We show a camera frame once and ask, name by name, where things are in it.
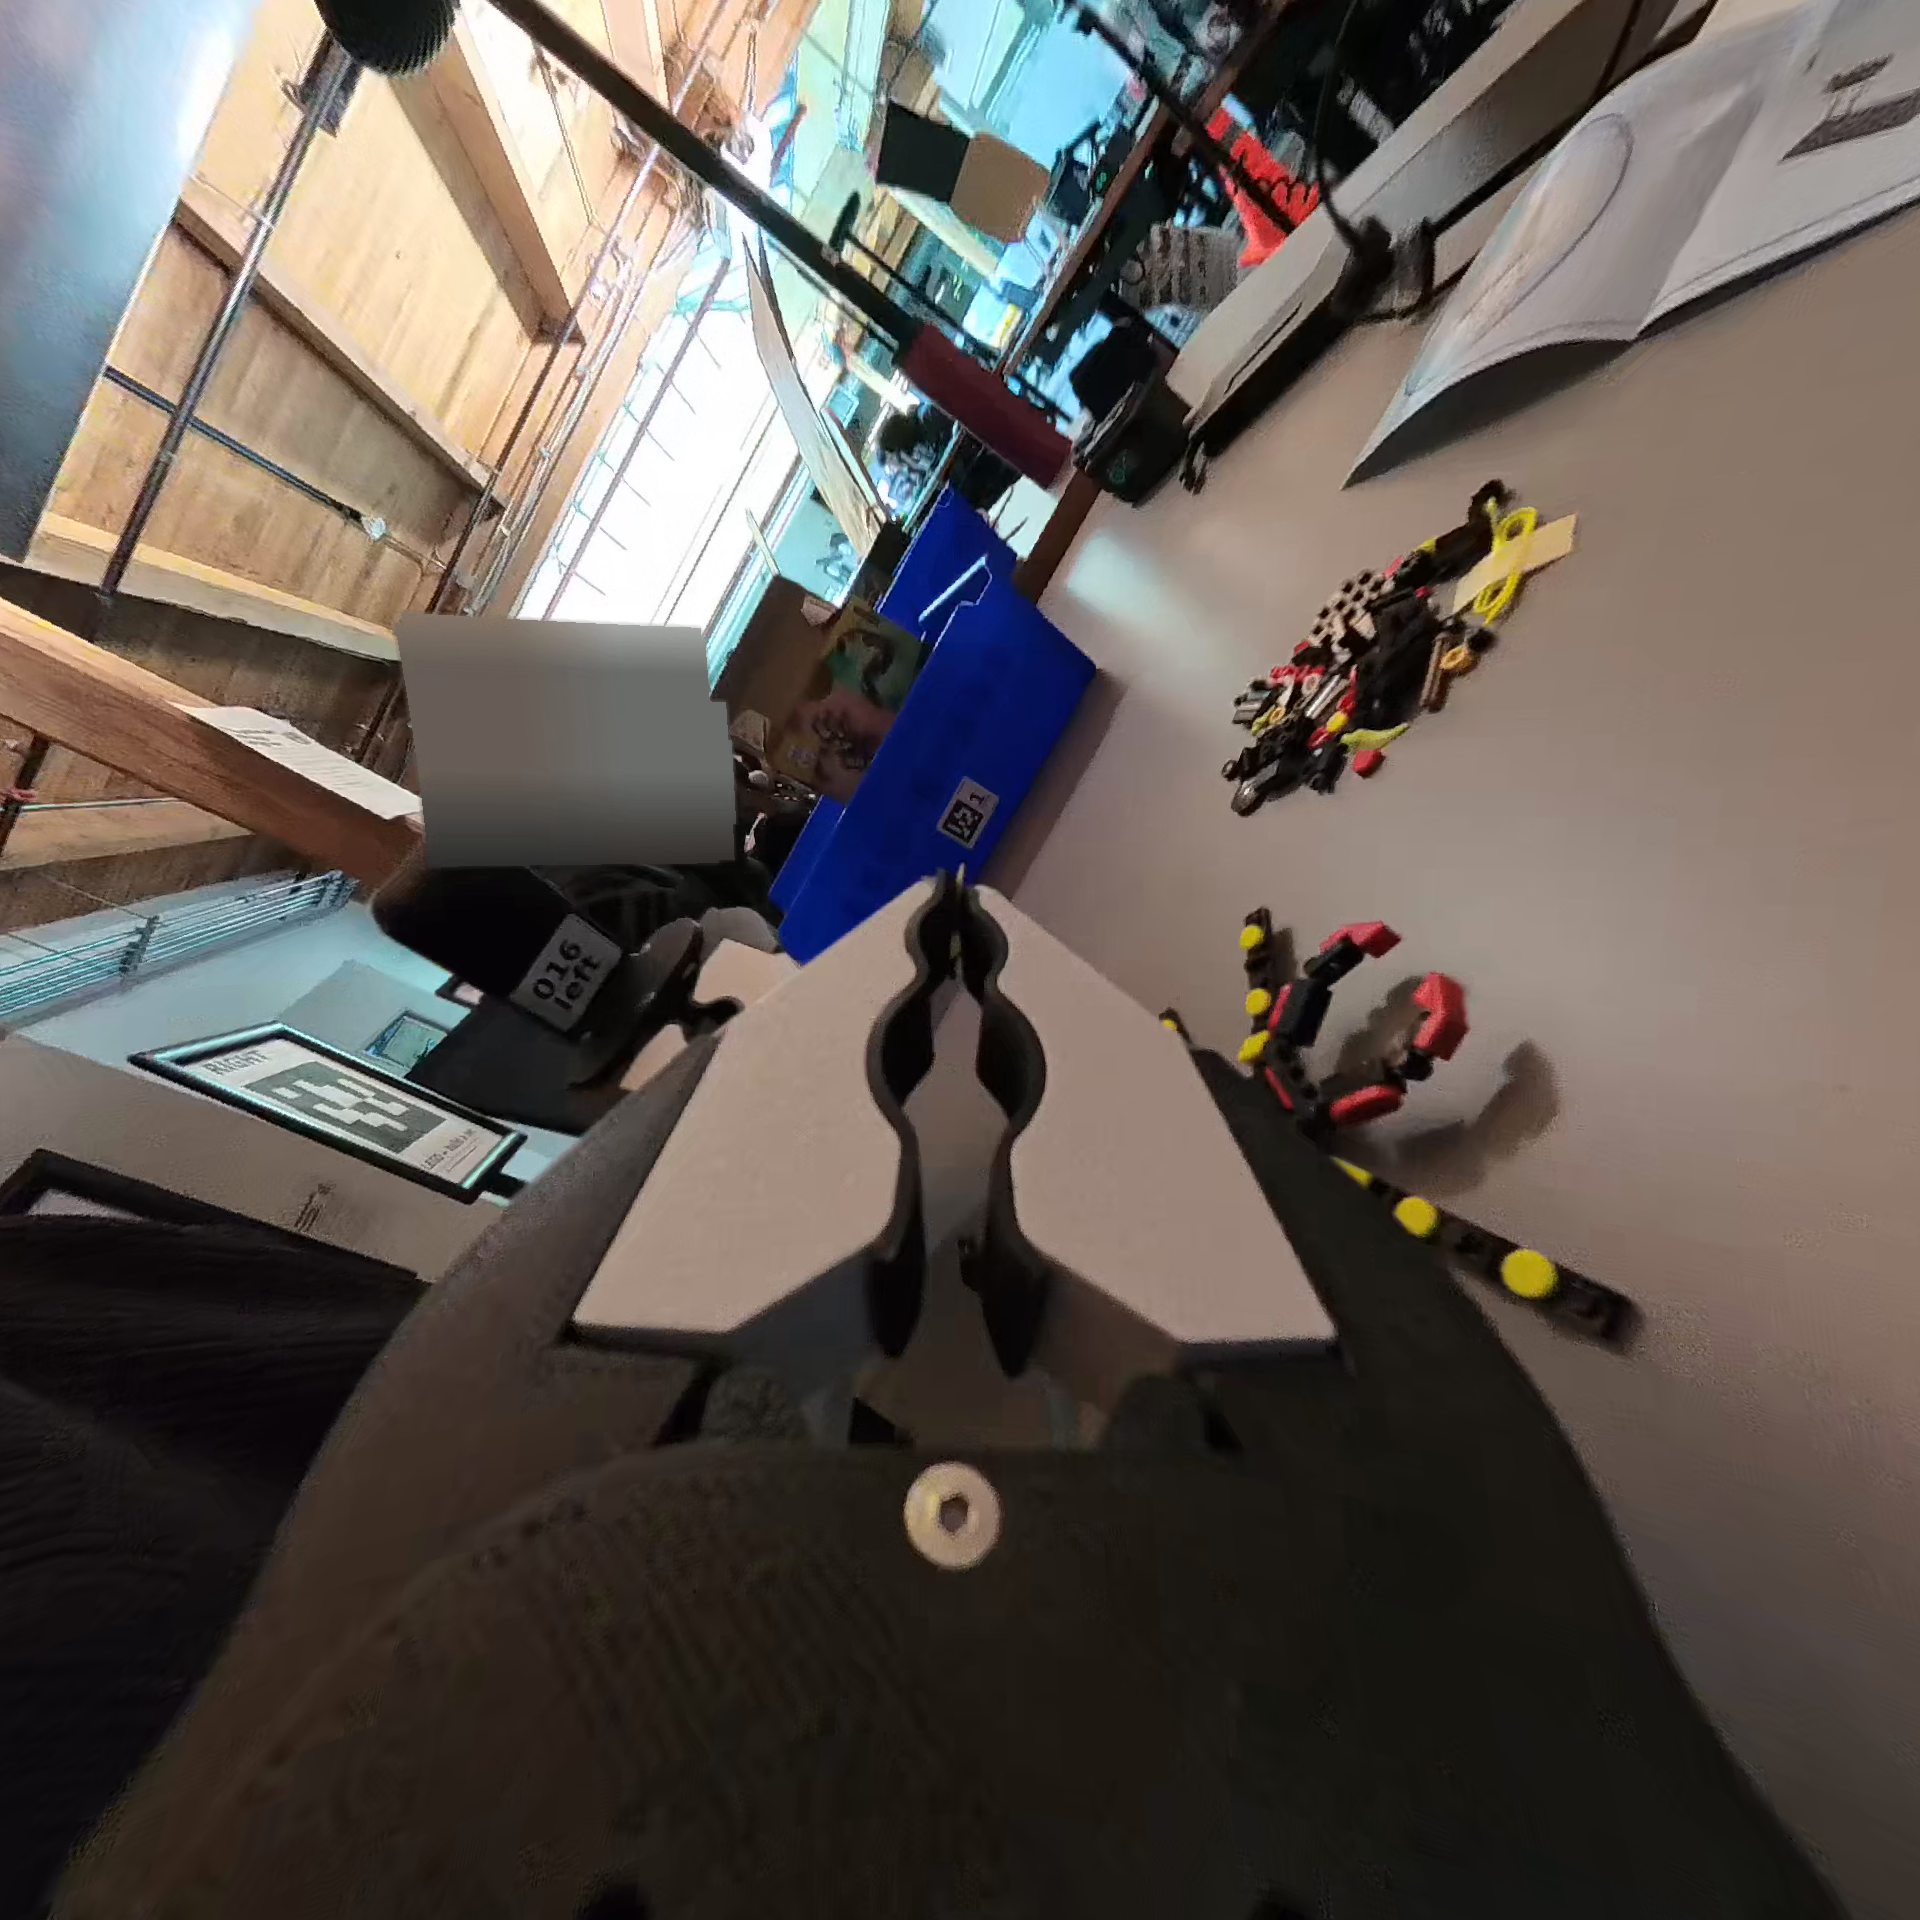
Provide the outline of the person's black sweater torso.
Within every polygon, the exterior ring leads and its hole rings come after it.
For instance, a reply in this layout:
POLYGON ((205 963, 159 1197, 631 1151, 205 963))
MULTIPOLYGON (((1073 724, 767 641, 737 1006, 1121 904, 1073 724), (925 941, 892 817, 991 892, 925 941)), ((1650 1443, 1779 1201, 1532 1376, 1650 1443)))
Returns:
POLYGON ((121 1215, 2 1227, 2 1915, 50 1893, 226 1641, 413 1275, 121 1215))

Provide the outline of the black framed marker sign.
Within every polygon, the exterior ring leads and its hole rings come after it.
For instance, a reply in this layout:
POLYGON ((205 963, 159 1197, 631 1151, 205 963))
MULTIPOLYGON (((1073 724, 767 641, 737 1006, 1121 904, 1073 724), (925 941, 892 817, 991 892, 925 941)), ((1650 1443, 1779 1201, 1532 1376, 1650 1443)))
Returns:
POLYGON ((521 1129, 289 1023, 140 1049, 127 1064, 459 1205, 524 1188, 521 1129))

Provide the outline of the white monitor stand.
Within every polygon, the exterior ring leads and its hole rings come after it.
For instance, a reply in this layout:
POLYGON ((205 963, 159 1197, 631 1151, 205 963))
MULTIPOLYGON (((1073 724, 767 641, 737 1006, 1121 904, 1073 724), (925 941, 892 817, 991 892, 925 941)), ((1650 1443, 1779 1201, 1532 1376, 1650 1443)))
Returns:
POLYGON ((1201 325, 1169 383, 1191 407, 1187 486, 1356 326, 1425 320, 1572 123, 1686 43, 1706 3, 1522 3, 1201 325))

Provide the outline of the printed cardboard lego box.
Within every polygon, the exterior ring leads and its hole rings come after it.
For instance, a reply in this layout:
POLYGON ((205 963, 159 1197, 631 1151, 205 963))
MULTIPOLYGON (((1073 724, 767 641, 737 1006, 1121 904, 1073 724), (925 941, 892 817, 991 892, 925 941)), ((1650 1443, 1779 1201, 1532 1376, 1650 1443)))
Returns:
POLYGON ((859 598, 774 575, 713 697, 734 741, 779 780, 851 801, 929 657, 929 641, 859 598))

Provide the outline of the blue plastic bin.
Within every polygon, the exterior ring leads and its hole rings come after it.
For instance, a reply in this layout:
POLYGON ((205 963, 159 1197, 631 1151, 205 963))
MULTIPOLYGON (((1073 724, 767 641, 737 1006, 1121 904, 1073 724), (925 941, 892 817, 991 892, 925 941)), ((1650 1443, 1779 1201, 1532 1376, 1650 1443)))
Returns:
POLYGON ((799 963, 935 872, 981 878, 1061 744, 1093 661, 1013 583, 1017 556, 950 489, 878 612, 929 645, 892 727, 843 800, 819 800, 774 878, 799 963))

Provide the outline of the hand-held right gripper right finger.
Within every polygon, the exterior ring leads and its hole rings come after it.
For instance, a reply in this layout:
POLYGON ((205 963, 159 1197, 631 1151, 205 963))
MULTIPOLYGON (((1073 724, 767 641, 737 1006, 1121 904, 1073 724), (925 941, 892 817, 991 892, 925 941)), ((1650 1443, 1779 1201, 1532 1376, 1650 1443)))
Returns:
POLYGON ((1004 1123, 972 1264, 1001 1372, 1330 1353, 1332 1318, 1187 1040, 991 886, 964 895, 961 965, 1004 1123))

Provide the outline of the black picture frame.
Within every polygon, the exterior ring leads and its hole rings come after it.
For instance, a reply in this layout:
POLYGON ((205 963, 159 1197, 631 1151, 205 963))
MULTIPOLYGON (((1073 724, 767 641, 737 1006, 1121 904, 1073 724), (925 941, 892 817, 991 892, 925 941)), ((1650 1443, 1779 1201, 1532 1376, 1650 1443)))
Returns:
POLYGON ((334 1257, 390 1279, 418 1281, 418 1273, 375 1255, 361 1255, 305 1232, 290 1232, 252 1215, 233 1213, 198 1197, 140 1181, 125 1172, 94 1166, 50 1148, 34 1148, 34 1151, 4 1175, 2 1215, 97 1215, 180 1230, 246 1235, 282 1247, 334 1257))

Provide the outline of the black yellow lego scorpion model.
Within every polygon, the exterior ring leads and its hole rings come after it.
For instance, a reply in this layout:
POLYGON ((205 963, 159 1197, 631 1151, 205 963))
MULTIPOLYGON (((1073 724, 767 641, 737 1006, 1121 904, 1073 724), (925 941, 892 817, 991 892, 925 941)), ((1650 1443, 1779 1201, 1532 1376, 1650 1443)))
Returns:
POLYGON ((1239 1077, 1265 1089, 1279 1129, 1295 1133, 1324 1163, 1343 1172, 1426 1260, 1459 1279, 1471 1279, 1538 1321, 1610 1353, 1629 1353, 1641 1309, 1620 1293, 1542 1245, 1509 1237, 1428 1196, 1385 1179, 1341 1155, 1347 1135, 1398 1112, 1407 1092, 1454 1061, 1469 1036, 1462 984, 1443 971, 1421 973, 1407 989, 1407 1017, 1378 1055, 1330 1078, 1313 1073, 1335 989, 1365 963, 1387 958, 1401 937, 1383 921, 1337 927, 1305 960, 1285 963, 1266 908, 1239 931, 1244 1012, 1239 1077))

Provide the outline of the maroon water bottle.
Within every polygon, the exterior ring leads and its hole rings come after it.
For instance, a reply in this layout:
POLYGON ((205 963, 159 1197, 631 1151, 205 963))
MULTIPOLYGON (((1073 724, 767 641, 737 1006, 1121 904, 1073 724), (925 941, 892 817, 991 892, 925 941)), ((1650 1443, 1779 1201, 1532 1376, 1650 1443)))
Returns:
POLYGON ((1015 393, 961 342, 930 325, 914 325, 895 351, 903 380, 982 448, 1039 489, 1054 489, 1073 463, 1073 446, 1050 414, 1015 393))

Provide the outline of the black battery case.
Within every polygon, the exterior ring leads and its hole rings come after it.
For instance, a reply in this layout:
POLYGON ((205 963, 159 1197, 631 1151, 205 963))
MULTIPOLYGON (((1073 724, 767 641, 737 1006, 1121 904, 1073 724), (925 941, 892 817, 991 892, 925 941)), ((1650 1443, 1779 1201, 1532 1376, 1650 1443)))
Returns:
POLYGON ((1191 439, 1191 407, 1169 383, 1173 349, 1143 317, 1122 320, 1070 368, 1082 423, 1073 467, 1102 494, 1138 508, 1173 476, 1191 439))

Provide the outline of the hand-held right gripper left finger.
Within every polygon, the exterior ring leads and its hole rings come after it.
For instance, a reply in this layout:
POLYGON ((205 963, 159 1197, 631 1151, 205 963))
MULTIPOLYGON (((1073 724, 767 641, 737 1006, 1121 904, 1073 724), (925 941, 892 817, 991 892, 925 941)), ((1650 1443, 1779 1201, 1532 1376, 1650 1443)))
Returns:
POLYGON ((918 879, 730 1012, 577 1333, 670 1353, 905 1348, 925 1281, 905 1097, 930 1064, 946 931, 948 879, 918 879))

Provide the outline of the orange traffic cone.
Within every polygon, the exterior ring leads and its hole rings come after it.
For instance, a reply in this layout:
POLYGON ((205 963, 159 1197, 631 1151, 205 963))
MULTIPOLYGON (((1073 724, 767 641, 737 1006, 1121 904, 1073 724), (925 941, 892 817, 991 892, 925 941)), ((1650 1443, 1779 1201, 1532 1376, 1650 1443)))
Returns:
POLYGON ((1265 265, 1313 216, 1321 187, 1310 172, 1289 169, 1252 127, 1217 117, 1213 136, 1229 161, 1221 174, 1239 222, 1239 273, 1265 265))

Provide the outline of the pile of loose lego pieces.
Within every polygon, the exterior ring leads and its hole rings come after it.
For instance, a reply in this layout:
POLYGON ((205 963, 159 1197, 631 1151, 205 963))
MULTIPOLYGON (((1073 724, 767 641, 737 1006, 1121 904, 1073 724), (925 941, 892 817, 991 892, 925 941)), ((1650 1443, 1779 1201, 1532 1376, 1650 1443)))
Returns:
POLYGON ((1286 657, 1235 695, 1239 748, 1219 771, 1233 813, 1378 775, 1495 652, 1526 583, 1574 545, 1574 513, 1542 516, 1489 483, 1446 529, 1347 579, 1286 657))

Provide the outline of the open instruction booklet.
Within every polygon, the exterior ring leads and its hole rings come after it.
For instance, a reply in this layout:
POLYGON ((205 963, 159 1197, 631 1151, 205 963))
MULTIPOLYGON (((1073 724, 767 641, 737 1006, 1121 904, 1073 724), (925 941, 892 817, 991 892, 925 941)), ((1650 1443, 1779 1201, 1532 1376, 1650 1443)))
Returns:
POLYGON ((1363 485, 1917 201, 1917 4, 1706 32, 1594 107, 1435 316, 1363 485))

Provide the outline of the white paper notice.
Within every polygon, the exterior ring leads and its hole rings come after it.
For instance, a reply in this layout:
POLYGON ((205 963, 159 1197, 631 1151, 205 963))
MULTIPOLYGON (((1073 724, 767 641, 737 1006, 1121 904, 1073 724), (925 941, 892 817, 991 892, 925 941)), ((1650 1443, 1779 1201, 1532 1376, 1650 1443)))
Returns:
POLYGON ((420 797, 406 785, 319 744, 276 716, 246 705, 182 705, 182 713, 253 756, 276 764, 380 820, 418 820, 423 815, 420 797))

